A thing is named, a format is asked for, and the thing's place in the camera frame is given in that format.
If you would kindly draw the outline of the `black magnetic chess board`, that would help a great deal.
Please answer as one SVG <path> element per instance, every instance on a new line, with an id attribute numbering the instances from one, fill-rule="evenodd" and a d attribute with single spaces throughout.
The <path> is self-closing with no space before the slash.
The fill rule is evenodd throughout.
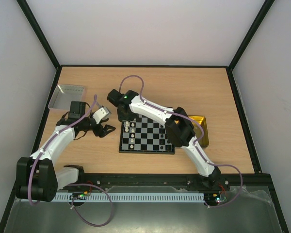
<path id="1" fill-rule="evenodd" d="M 120 153 L 144 153 L 144 154 L 174 154 L 175 146 L 169 142 L 166 130 L 160 123 L 144 116 L 138 115 L 134 121 L 129 121 L 129 132 L 125 132 L 125 123 L 121 122 L 121 133 L 119 140 Z"/>

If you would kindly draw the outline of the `gold metal tin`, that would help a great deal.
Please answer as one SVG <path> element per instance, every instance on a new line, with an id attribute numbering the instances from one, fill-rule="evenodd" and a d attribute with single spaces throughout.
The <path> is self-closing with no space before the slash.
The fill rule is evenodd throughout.
<path id="1" fill-rule="evenodd" d="M 194 132 L 197 138 L 201 137 L 201 129 L 203 130 L 203 137 L 200 138 L 198 141 L 200 146 L 205 149 L 209 146 L 209 135 L 208 135 L 208 128 L 207 128 L 207 121 L 205 116 L 196 116 L 191 115 L 189 116 L 194 122 L 192 123 L 194 126 Z"/>

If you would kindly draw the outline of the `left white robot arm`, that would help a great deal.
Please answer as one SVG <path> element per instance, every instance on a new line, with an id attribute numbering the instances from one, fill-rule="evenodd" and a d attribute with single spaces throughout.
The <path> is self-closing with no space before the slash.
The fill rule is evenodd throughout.
<path id="1" fill-rule="evenodd" d="M 50 202 L 58 190 L 69 184 L 82 180 L 82 166 L 66 165 L 55 171 L 55 164 L 60 155 L 72 141 L 78 139 L 78 133 L 92 131 L 95 136 L 103 138 L 113 132 L 115 127 L 108 124 L 110 110 L 99 106 L 92 112 L 88 103 L 72 101 L 70 109 L 57 122 L 50 138 L 30 157 L 21 157 L 16 164 L 16 197 L 37 201 Z"/>

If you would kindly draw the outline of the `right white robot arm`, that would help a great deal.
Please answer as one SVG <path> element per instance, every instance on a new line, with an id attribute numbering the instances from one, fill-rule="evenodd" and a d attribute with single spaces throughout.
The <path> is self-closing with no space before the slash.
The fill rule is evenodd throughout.
<path id="1" fill-rule="evenodd" d="M 183 149 L 194 163 L 203 187 L 213 190 L 219 184 L 221 171 L 203 151 L 192 120 L 183 108 L 173 109 L 158 105 L 132 90 L 122 94 L 113 89 L 107 95 L 107 100 L 117 108 L 119 121 L 132 120 L 137 115 L 143 115 L 163 125 L 169 142 L 176 148 Z"/>

